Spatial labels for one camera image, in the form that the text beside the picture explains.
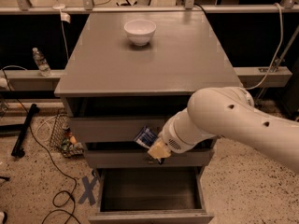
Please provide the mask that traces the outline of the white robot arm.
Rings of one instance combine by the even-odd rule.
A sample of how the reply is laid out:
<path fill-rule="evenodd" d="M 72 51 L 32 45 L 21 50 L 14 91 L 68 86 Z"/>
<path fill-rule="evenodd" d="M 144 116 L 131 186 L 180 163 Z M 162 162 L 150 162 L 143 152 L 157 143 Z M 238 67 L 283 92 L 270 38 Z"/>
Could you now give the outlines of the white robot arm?
<path fill-rule="evenodd" d="M 252 147 L 299 173 L 299 123 L 256 109 L 250 94 L 238 87 L 196 91 L 163 126 L 149 154 L 168 158 L 216 136 Z"/>

